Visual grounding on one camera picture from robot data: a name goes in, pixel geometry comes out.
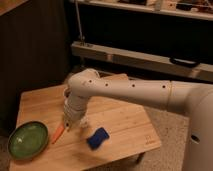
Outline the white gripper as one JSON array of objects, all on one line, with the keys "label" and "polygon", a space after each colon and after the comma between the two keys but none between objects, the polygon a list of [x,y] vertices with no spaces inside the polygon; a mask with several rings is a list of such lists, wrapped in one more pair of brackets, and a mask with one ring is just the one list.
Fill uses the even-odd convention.
[{"label": "white gripper", "polygon": [[72,124],[80,121],[85,115],[84,110],[74,110],[70,107],[64,107],[64,128],[67,132],[71,130]]}]

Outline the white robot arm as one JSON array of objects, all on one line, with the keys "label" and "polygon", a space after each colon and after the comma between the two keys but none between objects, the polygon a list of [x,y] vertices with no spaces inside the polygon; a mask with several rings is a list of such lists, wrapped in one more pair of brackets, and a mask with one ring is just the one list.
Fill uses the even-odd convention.
[{"label": "white robot arm", "polygon": [[213,84],[168,80],[107,80],[92,68],[67,82],[63,121],[72,127],[86,114],[91,97],[102,96],[190,118],[182,171],[213,171]]}]

